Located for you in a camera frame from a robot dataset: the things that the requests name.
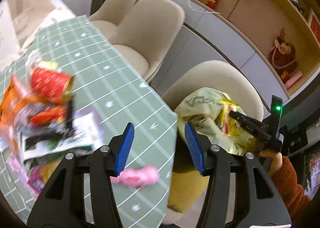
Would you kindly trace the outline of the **right hand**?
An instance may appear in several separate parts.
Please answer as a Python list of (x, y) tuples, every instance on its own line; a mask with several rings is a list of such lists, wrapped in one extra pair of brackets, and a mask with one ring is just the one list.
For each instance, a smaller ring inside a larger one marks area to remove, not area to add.
[(280, 152), (276, 152), (270, 149), (263, 150), (259, 155), (267, 160), (270, 160), (270, 167), (268, 169), (268, 175), (271, 177), (283, 166), (283, 156)]

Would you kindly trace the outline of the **orange fuzzy sleeve forearm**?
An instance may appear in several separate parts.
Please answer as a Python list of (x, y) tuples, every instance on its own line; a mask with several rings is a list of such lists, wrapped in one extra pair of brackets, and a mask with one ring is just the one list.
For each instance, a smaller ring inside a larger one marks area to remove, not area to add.
[(292, 220), (296, 219), (310, 204), (304, 188), (298, 184), (297, 175), (288, 157), (282, 157), (282, 166), (271, 175)]

